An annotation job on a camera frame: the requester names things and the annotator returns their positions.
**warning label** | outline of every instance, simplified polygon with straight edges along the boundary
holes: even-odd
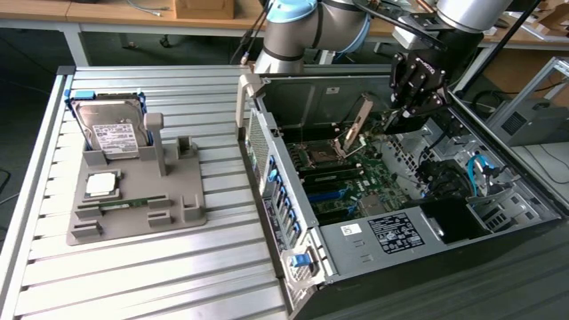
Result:
[[[367,222],[385,253],[391,254],[424,244],[405,213]]]
[[[93,125],[99,149],[106,154],[137,151],[134,130],[130,123]]]

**wooden desk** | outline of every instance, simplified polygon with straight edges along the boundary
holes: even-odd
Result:
[[[0,0],[0,19],[65,21],[70,0]]]
[[[146,7],[173,7],[173,0],[135,1]],[[77,66],[85,66],[89,60],[81,39],[83,31],[241,37],[259,10],[257,0],[235,0],[233,20],[175,19],[173,11],[163,11],[162,16],[155,17],[130,7],[125,0],[99,0],[95,4],[74,3],[70,0],[0,0],[0,27],[61,31]],[[373,19],[366,41],[394,43],[391,31],[391,25]],[[472,67],[479,66],[504,33],[506,30],[499,29],[494,36],[484,38],[479,45],[484,49]],[[547,43],[523,30],[515,33],[506,47],[569,51],[569,43]],[[322,56],[321,63],[330,63],[333,54]]]
[[[130,7],[125,0],[99,0],[95,4],[73,2],[69,6],[66,19],[70,22],[82,23],[245,30],[253,24],[261,10],[258,0],[235,0],[235,15],[233,20],[175,19],[173,0],[135,0],[135,3],[141,7],[169,7],[170,10],[159,11],[162,16],[157,17]]]
[[[137,3],[146,7],[171,7],[171,0],[137,0]],[[235,0],[235,19],[233,20],[175,19],[173,11],[163,11],[162,17],[155,17],[131,8],[123,0],[99,0],[95,4],[71,3],[66,13],[66,19],[67,21],[79,23],[111,23],[121,25],[158,25],[245,30],[253,24],[259,10],[261,6],[258,0]],[[506,20],[510,24],[514,21],[510,17],[506,17]],[[391,38],[393,28],[393,25],[385,21],[373,19],[369,36]],[[483,42],[498,42],[504,34],[506,30],[499,29],[492,36],[484,37]],[[515,33],[510,43],[523,45],[558,45],[556,43],[543,42],[523,30],[519,30]]]

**motherboard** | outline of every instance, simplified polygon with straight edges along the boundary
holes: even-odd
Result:
[[[399,209],[409,197],[381,161],[381,152],[369,144],[341,157],[333,146],[333,139],[286,144],[319,224]]]

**aluminum table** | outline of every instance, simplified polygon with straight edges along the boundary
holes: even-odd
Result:
[[[314,66],[314,72],[346,68],[389,70],[330,65]],[[233,136],[237,77],[246,72],[234,66],[85,67],[57,76],[0,255],[0,320],[286,319]],[[209,221],[69,247],[63,234],[82,140],[62,91],[137,88],[147,95],[147,110],[166,115],[165,143],[179,134],[195,139]],[[483,265],[318,320],[569,319],[567,234],[563,224]]]
[[[58,75],[3,251],[1,319],[285,319],[234,137],[247,69],[87,67]],[[134,92],[163,113],[163,142],[198,145],[209,221],[201,227],[67,246],[82,137],[62,92]]]

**metal profile rail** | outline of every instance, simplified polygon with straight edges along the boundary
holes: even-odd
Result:
[[[6,246],[21,245],[13,252],[5,246],[1,255],[1,319],[286,319],[234,137],[237,79],[246,72],[235,66],[85,67],[65,83],[57,77],[6,238]],[[186,134],[198,145],[209,221],[70,247],[82,138],[62,90],[137,88],[147,110],[163,113],[163,142]]]

